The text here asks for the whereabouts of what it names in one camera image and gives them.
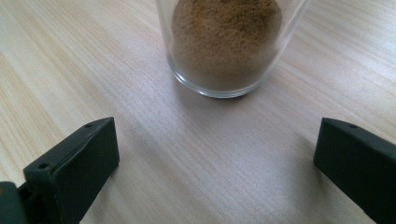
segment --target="black plastic object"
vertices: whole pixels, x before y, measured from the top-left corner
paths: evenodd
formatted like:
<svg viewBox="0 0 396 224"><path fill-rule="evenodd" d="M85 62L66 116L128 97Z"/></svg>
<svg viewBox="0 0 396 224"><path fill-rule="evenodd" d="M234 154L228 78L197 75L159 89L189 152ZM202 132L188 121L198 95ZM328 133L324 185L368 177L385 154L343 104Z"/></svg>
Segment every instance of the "black plastic object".
<svg viewBox="0 0 396 224"><path fill-rule="evenodd" d="M314 164L376 223L396 223L396 146L336 119L321 122Z"/></svg>
<svg viewBox="0 0 396 224"><path fill-rule="evenodd" d="M0 183L0 223L79 223L119 161L114 119L84 125L24 168L18 189Z"/></svg>

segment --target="light wooden surface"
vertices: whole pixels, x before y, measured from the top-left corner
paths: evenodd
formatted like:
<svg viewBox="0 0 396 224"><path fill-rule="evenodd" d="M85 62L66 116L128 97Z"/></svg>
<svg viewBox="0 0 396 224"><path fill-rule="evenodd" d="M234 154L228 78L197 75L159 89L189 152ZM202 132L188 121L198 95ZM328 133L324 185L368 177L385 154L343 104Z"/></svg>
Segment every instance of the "light wooden surface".
<svg viewBox="0 0 396 224"><path fill-rule="evenodd" d="M0 180L114 117L82 223L373 223L312 158L323 117L396 143L395 9L313 0L268 81L215 100L173 78L153 0L2 0Z"/></svg>

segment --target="wood grain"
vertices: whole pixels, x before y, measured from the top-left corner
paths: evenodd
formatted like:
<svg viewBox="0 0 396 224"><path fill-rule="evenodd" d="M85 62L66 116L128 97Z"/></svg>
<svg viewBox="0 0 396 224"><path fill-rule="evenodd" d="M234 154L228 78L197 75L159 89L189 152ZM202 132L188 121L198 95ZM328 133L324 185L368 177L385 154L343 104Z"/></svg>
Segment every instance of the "wood grain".
<svg viewBox="0 0 396 224"><path fill-rule="evenodd" d="M271 77L181 86L153 0L0 1L0 180L114 117L120 168L82 223L374 223L312 163L323 117L396 143L396 10L315 0Z"/></svg>

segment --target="granular powder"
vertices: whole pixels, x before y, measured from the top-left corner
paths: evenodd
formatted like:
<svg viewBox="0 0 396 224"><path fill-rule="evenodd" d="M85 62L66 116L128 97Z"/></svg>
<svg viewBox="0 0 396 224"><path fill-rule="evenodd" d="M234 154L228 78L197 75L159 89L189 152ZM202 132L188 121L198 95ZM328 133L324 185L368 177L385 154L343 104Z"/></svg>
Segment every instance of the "granular powder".
<svg viewBox="0 0 396 224"><path fill-rule="evenodd" d="M275 0L179 0L172 19L173 61L198 86L245 88L275 57L281 23Z"/></svg>

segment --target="clear glass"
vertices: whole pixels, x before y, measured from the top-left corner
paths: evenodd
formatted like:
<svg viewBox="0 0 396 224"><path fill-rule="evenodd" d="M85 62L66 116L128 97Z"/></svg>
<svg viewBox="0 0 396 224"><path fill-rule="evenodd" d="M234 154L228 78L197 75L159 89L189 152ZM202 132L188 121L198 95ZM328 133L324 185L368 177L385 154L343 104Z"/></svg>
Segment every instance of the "clear glass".
<svg viewBox="0 0 396 224"><path fill-rule="evenodd" d="M231 98L270 73L309 0L157 0L166 57L190 89Z"/></svg>

